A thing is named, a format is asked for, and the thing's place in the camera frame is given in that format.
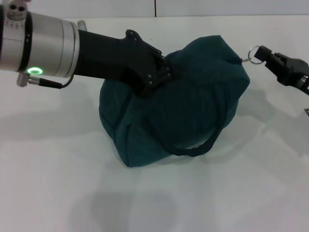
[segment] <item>dark green bag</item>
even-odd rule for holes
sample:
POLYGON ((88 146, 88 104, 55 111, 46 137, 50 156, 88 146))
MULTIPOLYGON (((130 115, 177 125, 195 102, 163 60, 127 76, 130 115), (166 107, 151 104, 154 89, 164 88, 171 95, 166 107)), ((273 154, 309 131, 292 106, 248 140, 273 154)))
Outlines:
POLYGON ((221 36, 199 38, 166 59, 179 79, 150 98, 137 98, 120 82, 105 80, 102 86, 100 118, 128 167, 172 154, 207 153, 235 116, 250 82, 242 60, 221 36))

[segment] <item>bag handle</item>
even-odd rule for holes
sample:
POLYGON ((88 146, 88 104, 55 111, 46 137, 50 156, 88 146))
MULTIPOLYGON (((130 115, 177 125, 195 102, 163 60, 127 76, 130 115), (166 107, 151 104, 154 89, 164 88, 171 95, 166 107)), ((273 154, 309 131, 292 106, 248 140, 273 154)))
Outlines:
POLYGON ((195 148, 190 148, 190 149, 182 149, 182 148, 177 148, 174 147, 171 143, 168 142, 166 139, 164 133, 162 130, 158 127, 154 127, 152 120, 150 119, 150 126, 152 130, 154 131, 157 139, 161 143, 161 145, 164 147, 164 149, 176 156, 191 156, 191 157, 196 157, 196 156, 201 156, 204 155, 205 153, 209 152, 210 149, 213 147, 214 143, 216 142, 217 138, 219 137, 221 131, 224 128, 225 125, 225 120, 227 117, 227 97, 226 97, 226 92, 220 91, 219 87, 216 86, 216 91, 213 91, 216 99, 216 106, 217 106, 217 112, 219 115, 218 122, 217 122, 217 129, 213 132, 213 134, 210 136, 208 140, 206 140, 202 145, 199 147, 195 148), (223 93, 224 97, 218 97, 217 93, 223 93))

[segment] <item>white surface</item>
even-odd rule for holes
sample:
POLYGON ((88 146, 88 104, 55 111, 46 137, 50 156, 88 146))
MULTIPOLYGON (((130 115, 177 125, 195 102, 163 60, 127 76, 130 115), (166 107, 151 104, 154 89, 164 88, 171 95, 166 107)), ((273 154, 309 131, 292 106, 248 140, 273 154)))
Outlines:
POLYGON ((307 15, 307 0, 156 0, 157 16, 307 15))
MULTIPOLYGON (((166 55, 221 34, 242 57, 263 44, 309 61, 309 16, 89 19, 89 31, 126 29, 166 55)), ((129 169, 98 116, 102 80, 66 89, 15 85, 1 74, 0 232, 309 231, 309 96, 263 65, 213 150, 129 169)))
POLYGON ((32 0, 29 10, 53 17, 153 17, 154 0, 32 0))

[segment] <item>white wall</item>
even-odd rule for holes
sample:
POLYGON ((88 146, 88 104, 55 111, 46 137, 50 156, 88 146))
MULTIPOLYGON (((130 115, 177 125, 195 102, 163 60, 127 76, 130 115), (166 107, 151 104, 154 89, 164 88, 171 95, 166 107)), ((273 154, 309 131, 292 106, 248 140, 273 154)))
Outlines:
POLYGON ((154 0, 32 0, 29 9, 54 17, 152 17, 154 0))
POLYGON ((308 0, 156 0, 157 16, 306 15, 308 0))

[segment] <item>key ring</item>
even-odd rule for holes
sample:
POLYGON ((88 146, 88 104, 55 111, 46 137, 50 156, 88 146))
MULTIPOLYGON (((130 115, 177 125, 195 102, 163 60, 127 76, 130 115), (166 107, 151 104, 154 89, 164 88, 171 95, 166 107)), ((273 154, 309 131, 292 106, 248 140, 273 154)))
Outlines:
POLYGON ((260 61, 260 62, 254 62, 254 61, 252 61, 252 58, 251 58, 251 53, 252 53, 252 51, 254 50, 254 49, 256 49, 256 48, 259 48, 260 47, 260 45, 258 45, 258 46, 254 46, 254 47, 252 47, 251 49, 250 49, 250 51, 248 52, 248 58, 247 59, 244 59, 242 62, 247 62, 247 61, 250 61, 250 63, 252 63, 252 64, 262 64, 263 62, 262 61, 260 61))

